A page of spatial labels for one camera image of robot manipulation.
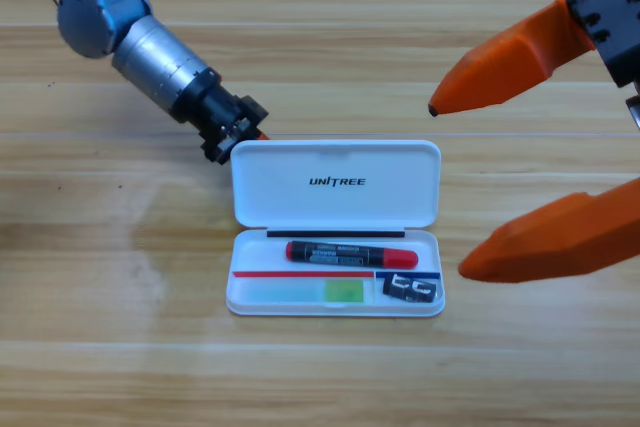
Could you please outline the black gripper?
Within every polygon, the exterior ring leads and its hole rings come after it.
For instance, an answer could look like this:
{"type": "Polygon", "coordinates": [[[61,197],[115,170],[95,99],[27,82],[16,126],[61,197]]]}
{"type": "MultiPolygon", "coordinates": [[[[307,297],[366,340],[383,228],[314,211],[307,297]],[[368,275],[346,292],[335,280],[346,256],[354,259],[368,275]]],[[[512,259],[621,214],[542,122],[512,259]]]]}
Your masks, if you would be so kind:
{"type": "Polygon", "coordinates": [[[172,117],[198,130],[201,149],[214,163],[226,163],[242,141],[270,140],[259,128],[268,115],[252,97],[231,94],[213,69],[198,73],[172,105],[172,117]]]}
{"type": "Polygon", "coordinates": [[[639,0],[554,0],[468,51],[439,83],[429,113],[503,104],[594,49],[617,87],[639,86],[639,0]]]}

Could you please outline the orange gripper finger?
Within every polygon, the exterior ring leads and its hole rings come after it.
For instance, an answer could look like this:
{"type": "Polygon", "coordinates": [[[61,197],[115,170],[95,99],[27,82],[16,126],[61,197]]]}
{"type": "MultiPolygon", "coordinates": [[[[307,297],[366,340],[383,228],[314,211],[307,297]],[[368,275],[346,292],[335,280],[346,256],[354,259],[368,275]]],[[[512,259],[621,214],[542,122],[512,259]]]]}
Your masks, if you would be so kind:
{"type": "Polygon", "coordinates": [[[570,194],[497,228],[459,265],[461,276],[522,283],[586,275],[639,255],[639,180],[570,194]]]}

